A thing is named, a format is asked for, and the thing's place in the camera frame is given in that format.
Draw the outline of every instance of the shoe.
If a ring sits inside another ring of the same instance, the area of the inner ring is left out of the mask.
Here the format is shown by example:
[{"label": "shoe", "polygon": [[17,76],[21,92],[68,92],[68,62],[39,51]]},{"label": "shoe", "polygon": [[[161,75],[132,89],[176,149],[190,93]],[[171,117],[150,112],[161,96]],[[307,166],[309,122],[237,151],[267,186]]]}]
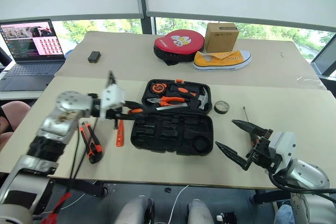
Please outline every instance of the shoe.
[{"label": "shoe", "polygon": [[251,54],[245,50],[232,52],[213,52],[204,54],[197,52],[194,67],[197,70],[237,70],[251,62]]}]

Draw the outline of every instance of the white cable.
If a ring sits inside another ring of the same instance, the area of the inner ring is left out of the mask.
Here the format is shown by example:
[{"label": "white cable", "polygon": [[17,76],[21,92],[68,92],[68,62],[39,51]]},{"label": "white cable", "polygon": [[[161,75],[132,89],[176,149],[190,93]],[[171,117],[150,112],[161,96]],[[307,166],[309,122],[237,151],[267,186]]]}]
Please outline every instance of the white cable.
[{"label": "white cable", "polygon": [[[66,207],[62,207],[60,210],[63,210],[63,209],[66,209],[66,208],[72,206],[74,203],[76,203],[77,201],[79,201],[84,195],[85,195],[85,194],[82,194],[82,195],[81,195],[78,199],[76,199],[73,203],[67,205]],[[51,212],[52,212],[52,211],[49,211],[49,212],[42,212],[41,214],[49,214],[49,213],[51,213]]]},{"label": "white cable", "polygon": [[189,186],[189,185],[185,186],[185,187],[178,193],[178,195],[177,195],[177,197],[176,197],[176,199],[175,199],[174,205],[173,205],[172,212],[171,212],[171,214],[170,214],[170,218],[169,218],[168,224],[170,224],[170,221],[172,220],[173,211],[174,211],[174,207],[175,207],[175,204],[176,204],[176,202],[177,202],[177,199],[179,198],[181,192],[183,192],[184,189],[187,188],[188,186]]}]

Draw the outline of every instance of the laptop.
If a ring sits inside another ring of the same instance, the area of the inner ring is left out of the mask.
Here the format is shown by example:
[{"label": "laptop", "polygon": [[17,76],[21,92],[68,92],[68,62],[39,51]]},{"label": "laptop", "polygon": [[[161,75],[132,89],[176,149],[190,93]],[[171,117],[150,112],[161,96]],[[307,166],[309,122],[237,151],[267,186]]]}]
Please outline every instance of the laptop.
[{"label": "laptop", "polygon": [[1,22],[0,33],[16,62],[0,91],[44,90],[65,62],[51,20]]}]

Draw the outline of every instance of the cardboard box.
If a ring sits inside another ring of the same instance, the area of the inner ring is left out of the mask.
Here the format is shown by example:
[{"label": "cardboard box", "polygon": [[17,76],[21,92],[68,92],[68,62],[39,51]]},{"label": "cardboard box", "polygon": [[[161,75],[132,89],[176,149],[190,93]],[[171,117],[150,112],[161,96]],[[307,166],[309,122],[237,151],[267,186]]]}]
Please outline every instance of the cardboard box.
[{"label": "cardboard box", "polygon": [[234,23],[208,23],[205,34],[207,52],[229,52],[236,43],[239,30]]}]

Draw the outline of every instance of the open toolbox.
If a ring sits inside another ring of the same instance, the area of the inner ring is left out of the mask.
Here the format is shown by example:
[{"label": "open toolbox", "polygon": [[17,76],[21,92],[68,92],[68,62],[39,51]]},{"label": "open toolbox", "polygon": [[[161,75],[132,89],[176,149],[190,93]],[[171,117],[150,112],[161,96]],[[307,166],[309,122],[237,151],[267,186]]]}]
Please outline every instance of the open toolbox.
[{"label": "open toolbox", "polygon": [[151,80],[142,103],[147,107],[179,107],[136,119],[131,134],[135,147],[201,156],[212,150],[213,124],[207,116],[212,108],[209,86],[182,80]]}]

